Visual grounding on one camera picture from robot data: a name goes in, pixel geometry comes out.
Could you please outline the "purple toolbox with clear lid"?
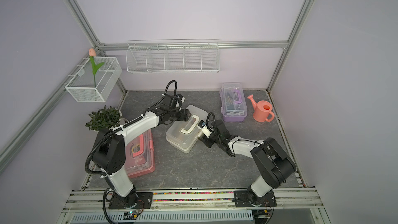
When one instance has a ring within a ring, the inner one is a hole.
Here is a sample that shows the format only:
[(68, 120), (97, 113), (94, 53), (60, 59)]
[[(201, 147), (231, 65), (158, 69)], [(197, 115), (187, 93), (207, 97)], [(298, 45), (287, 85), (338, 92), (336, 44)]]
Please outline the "purple toolbox with clear lid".
[(220, 90), (220, 98), (224, 122), (243, 122), (245, 120), (247, 105), (241, 84), (223, 84)]

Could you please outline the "pink toolbox with clear lid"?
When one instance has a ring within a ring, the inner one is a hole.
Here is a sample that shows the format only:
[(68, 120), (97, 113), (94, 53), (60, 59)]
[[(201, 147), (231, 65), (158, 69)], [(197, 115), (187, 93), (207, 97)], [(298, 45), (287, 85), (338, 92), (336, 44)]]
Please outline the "pink toolbox with clear lid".
[(125, 148), (125, 171), (129, 178), (140, 177), (155, 170), (152, 132), (148, 130), (129, 142)]

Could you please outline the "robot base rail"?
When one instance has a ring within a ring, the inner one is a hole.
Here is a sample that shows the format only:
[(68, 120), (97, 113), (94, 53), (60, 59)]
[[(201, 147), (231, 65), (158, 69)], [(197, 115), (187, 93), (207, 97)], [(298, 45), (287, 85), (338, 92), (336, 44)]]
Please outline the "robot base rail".
[(244, 189), (182, 189), (138, 191), (142, 201), (133, 209), (109, 208), (103, 191), (74, 191), (59, 224), (210, 224), (294, 223), (329, 224), (330, 219), (314, 188), (274, 189), (262, 206), (247, 203)]

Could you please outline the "white toolbox with clear tray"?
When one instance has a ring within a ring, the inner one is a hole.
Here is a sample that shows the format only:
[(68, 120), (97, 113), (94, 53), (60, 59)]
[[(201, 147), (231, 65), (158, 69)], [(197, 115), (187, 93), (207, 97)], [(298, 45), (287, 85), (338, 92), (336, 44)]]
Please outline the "white toolbox with clear tray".
[(191, 114), (189, 120), (175, 121), (166, 132), (166, 140), (183, 153), (189, 153), (197, 142), (200, 132), (197, 126), (208, 115), (208, 112), (193, 105), (189, 105), (187, 110)]

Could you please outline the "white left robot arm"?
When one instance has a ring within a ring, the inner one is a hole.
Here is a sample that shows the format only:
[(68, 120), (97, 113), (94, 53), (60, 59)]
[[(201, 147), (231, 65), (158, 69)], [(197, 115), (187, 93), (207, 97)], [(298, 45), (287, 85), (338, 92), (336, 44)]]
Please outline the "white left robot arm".
[(125, 147), (141, 134), (161, 124), (188, 121), (191, 114), (188, 109), (182, 108), (183, 102), (182, 94), (164, 93), (159, 102), (147, 108), (139, 117), (117, 128), (98, 131), (85, 161), (85, 171), (104, 178), (123, 207), (133, 208), (138, 202), (136, 187), (125, 171)]

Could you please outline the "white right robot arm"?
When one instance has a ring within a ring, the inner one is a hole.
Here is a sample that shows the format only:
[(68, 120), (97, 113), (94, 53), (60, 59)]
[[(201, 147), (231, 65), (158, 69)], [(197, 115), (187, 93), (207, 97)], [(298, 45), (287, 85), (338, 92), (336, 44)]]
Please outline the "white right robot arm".
[(197, 128), (207, 147), (216, 144), (230, 157), (242, 155), (254, 160), (260, 176), (248, 187), (247, 202), (251, 205), (264, 203), (265, 196), (296, 171), (296, 164), (274, 138), (256, 141), (231, 135), (221, 120), (212, 124), (201, 120)]

